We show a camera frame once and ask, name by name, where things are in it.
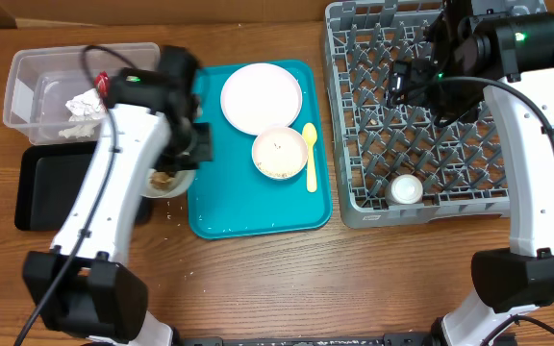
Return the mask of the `brown food scrap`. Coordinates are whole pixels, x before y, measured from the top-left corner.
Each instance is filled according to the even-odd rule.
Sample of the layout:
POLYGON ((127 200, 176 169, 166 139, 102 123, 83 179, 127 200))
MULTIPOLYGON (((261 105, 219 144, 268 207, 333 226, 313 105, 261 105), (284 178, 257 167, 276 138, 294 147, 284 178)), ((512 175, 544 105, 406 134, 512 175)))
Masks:
POLYGON ((161 171, 154 171, 149 179, 150 185, 160 190, 170 189, 174 181, 174 176, 170 176, 168 173, 161 171))

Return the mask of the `white bowl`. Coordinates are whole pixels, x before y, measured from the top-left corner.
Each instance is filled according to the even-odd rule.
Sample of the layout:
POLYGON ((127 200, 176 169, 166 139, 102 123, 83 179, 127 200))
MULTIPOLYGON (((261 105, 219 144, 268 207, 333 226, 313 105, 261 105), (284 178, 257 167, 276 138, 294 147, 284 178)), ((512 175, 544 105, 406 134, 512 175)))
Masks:
POLYGON ((141 193, 143 197, 152 199, 168 199, 180 196, 189 189, 195 178, 194 170, 178 171, 173 175, 175 177, 175 181, 171 185, 171 188, 167 190, 160 190, 154 188, 149 183, 150 176, 154 171, 156 170, 153 168, 148 171, 146 185, 141 193))

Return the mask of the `white rice pile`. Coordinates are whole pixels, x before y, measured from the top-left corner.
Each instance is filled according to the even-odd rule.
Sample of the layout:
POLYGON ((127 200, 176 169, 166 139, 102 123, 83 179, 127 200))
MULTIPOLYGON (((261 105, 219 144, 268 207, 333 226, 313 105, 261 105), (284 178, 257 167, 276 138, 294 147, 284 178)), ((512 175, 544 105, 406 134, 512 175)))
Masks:
POLYGON ((257 167, 267 177, 276 180, 289 179, 301 170, 301 164, 296 161, 261 161, 257 167))

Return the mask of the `pink bowl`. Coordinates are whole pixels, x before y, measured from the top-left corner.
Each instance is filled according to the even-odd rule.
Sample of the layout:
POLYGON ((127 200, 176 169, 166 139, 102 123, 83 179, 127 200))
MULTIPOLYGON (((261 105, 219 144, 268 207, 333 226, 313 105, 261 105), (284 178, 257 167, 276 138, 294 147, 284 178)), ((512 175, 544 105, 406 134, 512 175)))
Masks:
POLYGON ((257 169, 257 164, 261 161, 296 161, 301 164, 301 172, 307 159, 308 147, 305 140, 290 127, 268 129, 258 135, 252 145, 252 161, 257 169))

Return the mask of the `white napkin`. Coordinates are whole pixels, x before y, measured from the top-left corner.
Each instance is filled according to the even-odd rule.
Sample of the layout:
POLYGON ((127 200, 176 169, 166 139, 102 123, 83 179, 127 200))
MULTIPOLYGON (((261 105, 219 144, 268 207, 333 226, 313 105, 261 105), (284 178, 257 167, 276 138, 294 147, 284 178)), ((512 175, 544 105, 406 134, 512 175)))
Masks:
MULTIPOLYGON (((74 96, 65 103, 65 107, 70 111, 69 122, 97 121, 106 116, 106 110, 101 103, 101 99, 95 89, 74 96)), ((97 122, 88 125, 75 125, 71 128, 59 131, 59 136, 64 138, 90 137, 94 134, 97 122)))

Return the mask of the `cream plastic cup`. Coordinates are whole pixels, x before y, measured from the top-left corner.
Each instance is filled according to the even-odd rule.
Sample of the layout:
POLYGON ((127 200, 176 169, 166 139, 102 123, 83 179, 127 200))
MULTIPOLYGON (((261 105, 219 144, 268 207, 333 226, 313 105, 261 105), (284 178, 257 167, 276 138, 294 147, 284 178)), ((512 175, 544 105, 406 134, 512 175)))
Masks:
POLYGON ((422 182, 414 175, 405 174, 391 180, 385 191, 389 205, 412 205, 423 196, 422 182))

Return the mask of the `red snack wrapper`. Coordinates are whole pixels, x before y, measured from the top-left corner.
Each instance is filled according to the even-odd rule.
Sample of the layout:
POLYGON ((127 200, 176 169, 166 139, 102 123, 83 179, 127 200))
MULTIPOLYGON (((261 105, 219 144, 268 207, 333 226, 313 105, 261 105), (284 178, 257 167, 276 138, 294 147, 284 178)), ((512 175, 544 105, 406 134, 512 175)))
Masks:
POLYGON ((108 96, 108 91, 110 88, 110 78, 106 71, 100 72, 95 77, 94 86, 101 98, 106 98, 108 96))

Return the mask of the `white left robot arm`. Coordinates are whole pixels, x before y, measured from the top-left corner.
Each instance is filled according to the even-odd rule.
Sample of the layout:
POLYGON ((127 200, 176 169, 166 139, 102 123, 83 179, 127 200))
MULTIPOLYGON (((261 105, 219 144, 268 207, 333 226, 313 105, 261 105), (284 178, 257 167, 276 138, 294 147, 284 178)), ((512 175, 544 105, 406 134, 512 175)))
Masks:
POLYGON ((193 84, 201 68, 186 48, 166 45, 157 67, 126 62, 99 96, 106 116, 75 203, 46 252, 31 251, 22 278, 37 320, 91 345, 178 345, 177 330, 148 309, 147 285, 127 268, 142 193, 152 170, 187 174, 212 161, 208 123, 196 120, 193 84))

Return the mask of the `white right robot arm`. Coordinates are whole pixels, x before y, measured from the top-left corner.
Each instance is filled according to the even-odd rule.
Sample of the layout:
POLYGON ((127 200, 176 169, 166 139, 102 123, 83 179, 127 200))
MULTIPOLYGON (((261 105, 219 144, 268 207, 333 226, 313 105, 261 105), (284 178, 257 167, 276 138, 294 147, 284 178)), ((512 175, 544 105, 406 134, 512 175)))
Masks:
POLYGON ((554 14, 505 1, 446 1, 426 30, 430 60, 394 62, 391 105, 430 110, 439 127, 485 104, 510 199, 510 244, 471 261, 473 288, 439 318, 429 345, 490 345, 554 303, 554 14))

